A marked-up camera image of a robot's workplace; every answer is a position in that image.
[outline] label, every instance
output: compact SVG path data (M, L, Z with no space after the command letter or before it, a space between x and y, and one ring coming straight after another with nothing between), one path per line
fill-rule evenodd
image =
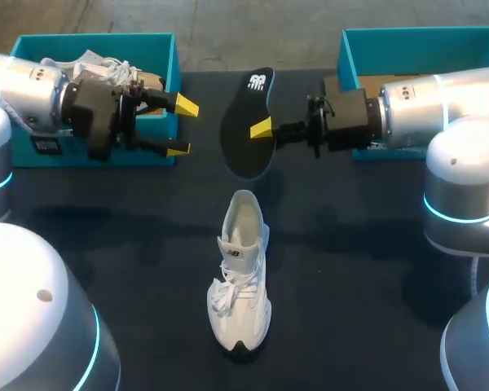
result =
M62 155L57 138L31 136L31 143L38 155Z
M252 75L248 82L248 88L251 90L262 91L266 81L267 77L265 75Z

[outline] teal box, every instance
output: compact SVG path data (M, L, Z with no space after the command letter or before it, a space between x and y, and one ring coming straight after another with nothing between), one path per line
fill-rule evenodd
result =
M69 34L23 35L16 41L11 55L19 59L40 62L44 57L56 61L74 61L87 50L103 57L127 60L144 72L155 73L166 79L166 91L179 92L181 72L175 37L172 33L133 34ZM176 138L178 119L164 112L162 115L143 115L136 119L141 135L149 138ZM86 144L74 138L60 138L61 155L38 155L29 135L13 130L13 165L15 167L102 167L102 166L157 166L172 165L174 157L163 158L146 151L127 151L124 147L112 150L108 163L89 160Z
M489 67L489 27L347 29L342 31L337 76L342 90L354 90L367 87L368 77L380 81L388 76L413 78L485 67ZM387 151L377 143L354 151L353 157L423 159L425 148Z

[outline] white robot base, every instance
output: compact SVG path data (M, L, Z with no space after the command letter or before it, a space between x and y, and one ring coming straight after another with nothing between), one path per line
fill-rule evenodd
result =
M425 236L451 255L489 257L489 116L450 124L432 140L426 157ZM489 391L489 287L446 326L440 363L450 391Z
M120 374L107 325L59 254L0 223L0 391L117 391Z

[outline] floor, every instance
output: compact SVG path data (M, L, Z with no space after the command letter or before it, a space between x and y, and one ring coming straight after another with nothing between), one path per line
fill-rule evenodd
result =
M174 32L183 71L331 68L345 28L489 24L489 0L0 0L21 34Z

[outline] black table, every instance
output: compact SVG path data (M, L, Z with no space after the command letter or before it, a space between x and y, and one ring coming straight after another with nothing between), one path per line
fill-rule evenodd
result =
M278 72L274 122L301 119L331 72ZM184 75L201 111L180 124L192 154L175 167L15 171L12 221L52 243L87 290L117 341L122 391L446 389L440 338L469 278L422 235L424 163L315 160L301 144L241 182L218 148L239 80ZM222 354L205 304L222 259L216 235L240 188L271 227L271 326L247 364Z

